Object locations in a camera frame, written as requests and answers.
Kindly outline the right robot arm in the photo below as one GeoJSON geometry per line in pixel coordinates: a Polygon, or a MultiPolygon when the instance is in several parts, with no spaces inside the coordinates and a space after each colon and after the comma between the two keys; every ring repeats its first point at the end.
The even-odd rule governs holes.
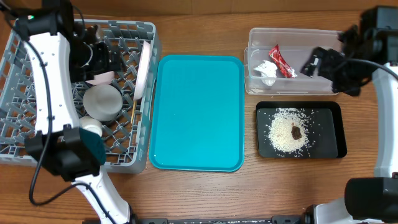
{"type": "Polygon", "coordinates": [[[338,35],[342,51],[316,47],[301,72],[332,82],[335,93],[358,96],[371,82],[378,102],[378,156],[374,177],[350,179],[345,195],[314,205],[304,223],[397,222],[397,8],[376,6],[359,25],[338,35]]]}

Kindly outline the grey round bowl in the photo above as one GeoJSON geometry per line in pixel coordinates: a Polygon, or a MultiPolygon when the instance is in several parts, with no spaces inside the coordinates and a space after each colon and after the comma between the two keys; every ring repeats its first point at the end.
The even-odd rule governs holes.
{"type": "Polygon", "coordinates": [[[96,85],[85,91],[83,106],[98,121],[111,121],[123,107],[120,92],[111,85],[96,85]]]}

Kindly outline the white paper cup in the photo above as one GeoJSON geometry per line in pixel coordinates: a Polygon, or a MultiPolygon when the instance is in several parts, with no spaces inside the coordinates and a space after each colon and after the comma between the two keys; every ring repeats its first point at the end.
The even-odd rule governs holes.
{"type": "Polygon", "coordinates": [[[96,133],[100,137],[103,135],[102,124],[91,116],[80,118],[80,126],[87,131],[96,133]]]}

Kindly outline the white napkin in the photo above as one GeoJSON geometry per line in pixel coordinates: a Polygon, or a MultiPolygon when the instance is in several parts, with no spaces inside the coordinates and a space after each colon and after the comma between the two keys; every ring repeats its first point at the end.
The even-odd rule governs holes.
{"type": "Polygon", "coordinates": [[[277,65],[268,60],[263,60],[263,62],[254,68],[255,71],[261,74],[261,77],[266,78],[262,82],[267,86],[272,86],[275,83],[277,77],[277,65]]]}

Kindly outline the large white plate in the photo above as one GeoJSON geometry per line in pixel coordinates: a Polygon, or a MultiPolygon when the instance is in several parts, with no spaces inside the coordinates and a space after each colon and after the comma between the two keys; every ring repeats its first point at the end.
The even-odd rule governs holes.
{"type": "Polygon", "coordinates": [[[139,68],[136,77],[136,87],[134,90],[133,100],[139,100],[144,94],[147,83],[147,76],[150,70],[150,43],[144,41],[139,61],[139,68]]]}

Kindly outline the brown food scrap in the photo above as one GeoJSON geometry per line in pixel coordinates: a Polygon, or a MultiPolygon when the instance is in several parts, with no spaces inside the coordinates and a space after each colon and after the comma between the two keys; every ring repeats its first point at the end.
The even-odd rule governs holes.
{"type": "Polygon", "coordinates": [[[301,129],[298,126],[292,126],[291,133],[294,140],[302,138],[301,129]]]}

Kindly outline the rice grains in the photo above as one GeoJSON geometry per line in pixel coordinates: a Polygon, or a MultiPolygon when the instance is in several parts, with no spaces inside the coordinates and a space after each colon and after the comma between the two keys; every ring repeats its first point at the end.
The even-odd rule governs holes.
{"type": "Polygon", "coordinates": [[[269,115],[269,120],[271,123],[266,125],[266,138],[278,156],[304,156],[307,147],[315,144],[314,140],[310,140],[311,117],[303,108],[276,108],[275,113],[269,115]],[[293,139],[292,126],[301,129],[301,139],[293,139]]]}

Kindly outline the red snack wrapper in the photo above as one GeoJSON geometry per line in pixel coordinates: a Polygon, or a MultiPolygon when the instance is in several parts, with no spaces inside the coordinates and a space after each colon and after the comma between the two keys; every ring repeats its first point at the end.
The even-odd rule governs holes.
{"type": "Polygon", "coordinates": [[[295,70],[284,60],[278,45],[269,51],[269,56],[273,59],[285,78],[297,77],[295,70]]]}

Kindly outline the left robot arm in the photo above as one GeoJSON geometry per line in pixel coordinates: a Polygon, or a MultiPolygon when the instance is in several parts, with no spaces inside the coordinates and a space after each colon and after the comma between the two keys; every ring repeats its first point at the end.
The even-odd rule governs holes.
{"type": "Polygon", "coordinates": [[[60,176],[89,201],[101,223],[134,223],[104,168],[100,136],[83,129],[72,84],[123,69],[121,54],[74,20],[70,1],[44,1],[39,9],[15,9],[13,30],[24,42],[34,76],[35,135],[24,142],[38,169],[60,176]]]}

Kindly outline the wooden chopstick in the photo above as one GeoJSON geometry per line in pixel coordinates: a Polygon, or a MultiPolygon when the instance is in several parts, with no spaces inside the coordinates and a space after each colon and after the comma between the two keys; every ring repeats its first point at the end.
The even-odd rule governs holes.
{"type": "Polygon", "coordinates": [[[131,113],[131,119],[130,119],[130,123],[133,124],[134,122],[134,114],[135,114],[135,110],[136,110],[136,105],[137,105],[137,100],[133,100],[133,106],[132,106],[132,113],[131,113]]]}

